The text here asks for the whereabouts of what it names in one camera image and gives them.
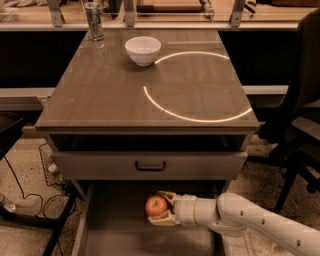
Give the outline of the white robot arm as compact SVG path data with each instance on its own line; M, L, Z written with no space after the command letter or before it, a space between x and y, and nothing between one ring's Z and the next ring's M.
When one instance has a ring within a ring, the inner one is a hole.
M158 191L145 203L154 226L203 226L218 234L238 236L247 228L266 235L295 256L320 256L320 232L270 212L235 193L217 199Z

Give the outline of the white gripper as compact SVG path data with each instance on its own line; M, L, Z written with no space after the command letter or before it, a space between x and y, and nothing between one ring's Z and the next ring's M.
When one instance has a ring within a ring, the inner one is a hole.
M171 227L178 224L183 226L195 226L195 206L197 197L194 195L178 195L171 191L157 191L157 195L163 197L173 207L173 212L167 210L164 213L149 217L149 222L154 226Z

